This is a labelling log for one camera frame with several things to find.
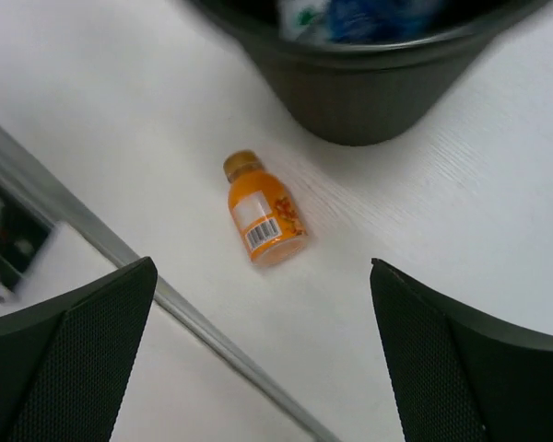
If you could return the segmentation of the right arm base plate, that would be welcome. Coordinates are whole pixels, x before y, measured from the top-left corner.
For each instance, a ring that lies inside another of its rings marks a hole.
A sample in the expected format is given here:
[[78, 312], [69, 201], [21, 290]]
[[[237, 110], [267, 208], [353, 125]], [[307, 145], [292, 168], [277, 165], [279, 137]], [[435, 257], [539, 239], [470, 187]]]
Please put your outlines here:
[[19, 285], [52, 229], [0, 186], [0, 283], [6, 289]]

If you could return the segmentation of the orange juice bottle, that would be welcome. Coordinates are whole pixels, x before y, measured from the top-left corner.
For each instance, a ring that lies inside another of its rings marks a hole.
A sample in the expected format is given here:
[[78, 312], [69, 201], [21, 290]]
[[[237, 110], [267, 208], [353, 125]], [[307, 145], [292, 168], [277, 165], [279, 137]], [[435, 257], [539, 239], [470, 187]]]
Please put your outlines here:
[[223, 170], [229, 213], [253, 264], [276, 265], [307, 245], [308, 230], [287, 187], [254, 152], [230, 155]]

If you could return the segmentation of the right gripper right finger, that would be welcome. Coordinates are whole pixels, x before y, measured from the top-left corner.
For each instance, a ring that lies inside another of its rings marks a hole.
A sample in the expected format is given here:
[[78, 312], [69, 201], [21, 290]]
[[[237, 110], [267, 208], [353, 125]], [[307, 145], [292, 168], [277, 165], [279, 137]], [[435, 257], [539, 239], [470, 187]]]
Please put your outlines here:
[[553, 336], [471, 308], [380, 259], [371, 297], [407, 441], [553, 441]]

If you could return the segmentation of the blue cap water bottle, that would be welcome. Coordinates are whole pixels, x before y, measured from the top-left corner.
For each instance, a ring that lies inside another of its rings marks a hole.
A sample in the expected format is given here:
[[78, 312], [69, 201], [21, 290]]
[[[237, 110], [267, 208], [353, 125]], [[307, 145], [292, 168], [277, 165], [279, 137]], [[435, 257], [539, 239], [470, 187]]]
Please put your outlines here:
[[418, 35], [443, 10], [444, 1], [331, 1], [326, 8], [329, 40], [377, 43]]

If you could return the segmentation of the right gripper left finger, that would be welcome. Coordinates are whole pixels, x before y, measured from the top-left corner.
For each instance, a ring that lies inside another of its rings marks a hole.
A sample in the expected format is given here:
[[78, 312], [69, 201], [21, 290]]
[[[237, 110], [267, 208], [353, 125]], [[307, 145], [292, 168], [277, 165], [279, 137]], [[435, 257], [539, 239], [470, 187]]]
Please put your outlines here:
[[142, 258], [0, 317], [0, 441], [107, 441], [158, 281]]

